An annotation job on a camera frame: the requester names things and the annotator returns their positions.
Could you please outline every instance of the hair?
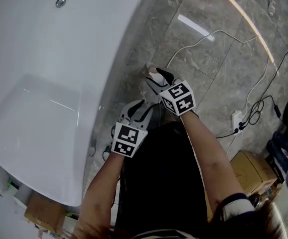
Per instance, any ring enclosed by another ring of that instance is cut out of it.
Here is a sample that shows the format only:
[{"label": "hair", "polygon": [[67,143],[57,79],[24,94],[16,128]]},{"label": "hair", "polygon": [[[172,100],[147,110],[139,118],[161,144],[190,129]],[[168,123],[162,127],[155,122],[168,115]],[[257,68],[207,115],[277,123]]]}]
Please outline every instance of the hair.
[{"label": "hair", "polygon": [[[283,221],[274,218],[274,197],[265,201],[262,206],[252,213],[231,216],[224,221],[222,206],[219,204],[213,219],[205,229],[200,239],[229,238],[229,239],[281,239],[283,238]],[[127,232],[115,228],[101,229],[89,226],[87,230],[79,230],[79,235],[71,235],[71,239],[130,239]]]}]

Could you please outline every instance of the bottle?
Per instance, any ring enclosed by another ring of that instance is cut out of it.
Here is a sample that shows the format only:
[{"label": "bottle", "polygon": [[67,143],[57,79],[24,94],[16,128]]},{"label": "bottle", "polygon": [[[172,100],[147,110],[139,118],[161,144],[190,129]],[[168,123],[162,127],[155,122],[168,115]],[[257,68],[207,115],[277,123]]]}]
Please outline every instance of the bottle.
[{"label": "bottle", "polygon": [[269,7],[268,7],[268,12],[270,17],[273,16],[276,12],[276,3],[274,0],[269,1]]}]

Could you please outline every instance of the black pants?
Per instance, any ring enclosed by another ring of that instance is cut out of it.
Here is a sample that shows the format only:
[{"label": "black pants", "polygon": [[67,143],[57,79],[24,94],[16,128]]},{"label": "black pants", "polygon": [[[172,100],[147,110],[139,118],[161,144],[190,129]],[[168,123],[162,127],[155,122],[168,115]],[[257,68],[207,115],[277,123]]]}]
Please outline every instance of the black pants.
[{"label": "black pants", "polygon": [[149,130],[125,158],[116,227],[132,236],[176,229],[201,237],[206,225],[203,183],[183,124]]}]

